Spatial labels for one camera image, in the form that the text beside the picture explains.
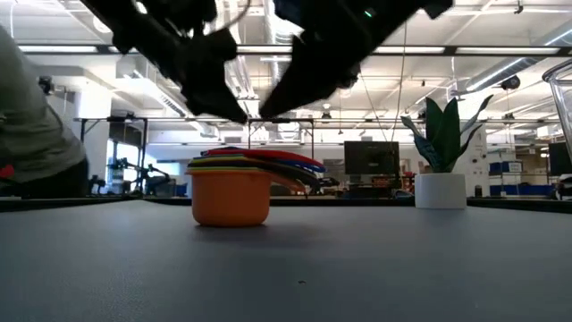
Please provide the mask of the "snake plant in white pot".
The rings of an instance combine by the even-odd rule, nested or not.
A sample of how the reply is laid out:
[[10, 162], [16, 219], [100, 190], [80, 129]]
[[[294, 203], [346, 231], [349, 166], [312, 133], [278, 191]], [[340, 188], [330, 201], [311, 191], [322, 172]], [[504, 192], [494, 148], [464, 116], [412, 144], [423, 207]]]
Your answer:
[[478, 116], [491, 99], [485, 98], [464, 123], [455, 98], [444, 108], [429, 97], [425, 99], [424, 131], [418, 130], [410, 117], [401, 118], [413, 133], [416, 150], [430, 167], [429, 172], [415, 176], [417, 208], [463, 209], [469, 193], [486, 190], [486, 131]]

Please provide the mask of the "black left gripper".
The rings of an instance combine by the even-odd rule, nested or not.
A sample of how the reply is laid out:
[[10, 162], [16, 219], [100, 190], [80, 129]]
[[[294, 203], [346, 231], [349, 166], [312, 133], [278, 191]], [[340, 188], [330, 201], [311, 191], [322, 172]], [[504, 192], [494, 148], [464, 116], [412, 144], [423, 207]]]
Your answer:
[[226, 85], [224, 64], [237, 56], [228, 28], [209, 34], [215, 0], [80, 0], [113, 33], [123, 54], [137, 50], [164, 77], [186, 86], [195, 115], [244, 124], [248, 116]]

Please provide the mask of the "black monitor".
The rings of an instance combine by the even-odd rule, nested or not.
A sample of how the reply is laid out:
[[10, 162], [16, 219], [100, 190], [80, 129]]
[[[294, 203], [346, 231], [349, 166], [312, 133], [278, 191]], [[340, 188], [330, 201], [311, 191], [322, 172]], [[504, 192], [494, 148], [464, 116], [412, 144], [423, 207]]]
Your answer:
[[400, 172], [400, 150], [396, 141], [345, 141], [345, 174], [393, 175]]

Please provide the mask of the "clear plastic container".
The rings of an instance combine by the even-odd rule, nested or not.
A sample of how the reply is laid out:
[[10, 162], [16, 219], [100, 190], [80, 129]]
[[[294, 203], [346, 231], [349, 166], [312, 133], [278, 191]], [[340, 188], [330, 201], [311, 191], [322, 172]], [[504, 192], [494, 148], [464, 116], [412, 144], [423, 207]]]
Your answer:
[[546, 71], [543, 74], [543, 81], [551, 86], [568, 155], [572, 162], [572, 58]]

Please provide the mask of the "yellow measuring cup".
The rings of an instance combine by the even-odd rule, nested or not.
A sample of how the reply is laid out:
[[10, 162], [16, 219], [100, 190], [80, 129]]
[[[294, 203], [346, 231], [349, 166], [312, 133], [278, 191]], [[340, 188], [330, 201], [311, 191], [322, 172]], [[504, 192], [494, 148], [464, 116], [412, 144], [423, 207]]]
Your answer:
[[209, 155], [202, 157], [194, 157], [191, 159], [191, 163], [208, 162], [208, 161], [223, 161], [223, 160], [234, 160], [234, 159], [248, 159], [248, 156], [242, 154], [230, 154], [230, 155]]

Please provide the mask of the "blue measuring cup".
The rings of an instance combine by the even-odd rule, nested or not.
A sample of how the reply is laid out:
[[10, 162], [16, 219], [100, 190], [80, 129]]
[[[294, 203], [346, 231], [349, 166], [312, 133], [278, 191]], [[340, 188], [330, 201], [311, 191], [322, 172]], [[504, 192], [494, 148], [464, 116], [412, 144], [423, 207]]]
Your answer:
[[315, 165], [313, 163], [307, 163], [298, 160], [281, 160], [281, 163], [285, 165], [297, 166], [316, 173], [324, 173], [326, 171], [326, 168], [323, 165]]

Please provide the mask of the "orange measuring cup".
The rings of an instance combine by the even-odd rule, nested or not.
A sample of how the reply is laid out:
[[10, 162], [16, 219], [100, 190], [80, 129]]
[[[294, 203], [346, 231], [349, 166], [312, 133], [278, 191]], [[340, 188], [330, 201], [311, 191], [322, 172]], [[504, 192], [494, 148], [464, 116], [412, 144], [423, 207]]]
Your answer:
[[204, 226], [248, 227], [262, 224], [269, 214], [271, 185], [274, 183], [293, 192], [306, 191], [302, 182], [267, 171], [190, 176], [192, 215]]

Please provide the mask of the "person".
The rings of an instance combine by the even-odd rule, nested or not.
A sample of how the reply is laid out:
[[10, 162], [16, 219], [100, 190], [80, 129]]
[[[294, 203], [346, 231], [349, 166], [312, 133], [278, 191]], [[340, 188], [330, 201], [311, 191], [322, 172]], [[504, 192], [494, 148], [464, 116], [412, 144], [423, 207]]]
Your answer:
[[0, 24], [1, 197], [83, 198], [88, 158], [83, 143], [48, 103], [34, 64]]

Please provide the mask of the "green measuring cup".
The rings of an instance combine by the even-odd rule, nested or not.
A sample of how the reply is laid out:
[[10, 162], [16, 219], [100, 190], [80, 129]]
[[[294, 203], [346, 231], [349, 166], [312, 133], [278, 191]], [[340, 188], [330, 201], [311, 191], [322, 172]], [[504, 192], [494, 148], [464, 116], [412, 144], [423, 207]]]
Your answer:
[[265, 169], [257, 167], [235, 167], [235, 166], [207, 166], [207, 167], [190, 167], [186, 170], [186, 174], [253, 174], [266, 173]]

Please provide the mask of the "grey table mat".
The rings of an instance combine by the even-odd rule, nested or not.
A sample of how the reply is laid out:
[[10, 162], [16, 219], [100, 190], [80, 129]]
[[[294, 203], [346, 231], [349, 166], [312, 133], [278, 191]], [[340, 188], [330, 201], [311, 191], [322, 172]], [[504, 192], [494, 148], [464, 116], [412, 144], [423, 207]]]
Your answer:
[[0, 322], [572, 322], [572, 215], [147, 201], [0, 214]]

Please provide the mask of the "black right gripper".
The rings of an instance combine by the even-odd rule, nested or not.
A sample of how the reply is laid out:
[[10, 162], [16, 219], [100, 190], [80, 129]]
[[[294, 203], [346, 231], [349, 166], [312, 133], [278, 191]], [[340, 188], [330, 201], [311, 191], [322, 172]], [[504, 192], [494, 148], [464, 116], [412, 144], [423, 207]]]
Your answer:
[[359, 63], [416, 12], [436, 19], [452, 0], [274, 0], [277, 17], [302, 29], [291, 60], [259, 108], [274, 118], [328, 98]]

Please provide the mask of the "red measuring cup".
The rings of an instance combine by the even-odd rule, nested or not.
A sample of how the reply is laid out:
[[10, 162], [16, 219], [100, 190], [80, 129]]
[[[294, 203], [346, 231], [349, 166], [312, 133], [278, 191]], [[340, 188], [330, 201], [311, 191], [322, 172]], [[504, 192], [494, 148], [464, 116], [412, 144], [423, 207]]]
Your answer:
[[302, 164], [313, 166], [317, 172], [324, 171], [324, 165], [312, 158], [304, 157], [299, 154], [282, 151], [282, 150], [269, 150], [269, 149], [248, 149], [248, 148], [213, 148], [201, 153], [202, 156], [218, 156], [218, 155], [244, 155], [246, 157], [262, 157], [275, 160], [296, 161]]

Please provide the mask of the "blue storage rack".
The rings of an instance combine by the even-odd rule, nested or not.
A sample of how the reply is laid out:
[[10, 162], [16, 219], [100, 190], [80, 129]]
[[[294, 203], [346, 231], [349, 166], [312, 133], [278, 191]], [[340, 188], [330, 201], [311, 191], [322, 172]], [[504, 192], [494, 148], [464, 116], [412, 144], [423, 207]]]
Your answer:
[[555, 186], [545, 169], [527, 171], [521, 160], [490, 163], [489, 183], [493, 197], [547, 197]]

